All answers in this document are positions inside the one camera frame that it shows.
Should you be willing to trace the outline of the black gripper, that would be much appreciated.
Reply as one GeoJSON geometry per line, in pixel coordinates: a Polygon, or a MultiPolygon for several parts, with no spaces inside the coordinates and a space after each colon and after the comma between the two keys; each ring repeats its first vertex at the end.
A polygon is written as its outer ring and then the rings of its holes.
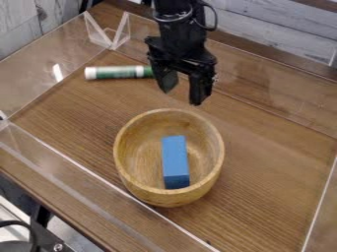
{"type": "Polygon", "coordinates": [[[201,105],[212,95],[217,63],[206,49],[208,32],[217,25],[206,25],[205,18],[155,19],[159,36],[149,36],[149,61],[154,78],[166,94],[178,85],[178,73],[190,77],[190,104],[201,105]]]}

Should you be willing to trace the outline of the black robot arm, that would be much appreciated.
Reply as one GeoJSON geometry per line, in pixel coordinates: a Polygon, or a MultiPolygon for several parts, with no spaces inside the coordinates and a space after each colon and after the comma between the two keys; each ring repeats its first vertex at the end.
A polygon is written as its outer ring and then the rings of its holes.
{"type": "Polygon", "coordinates": [[[153,19],[159,36],[149,36],[147,59],[162,92],[178,85],[178,74],[189,76],[190,104],[201,105],[212,95],[217,58],[206,48],[208,32],[217,29],[216,9],[204,0],[154,0],[153,19]]]}

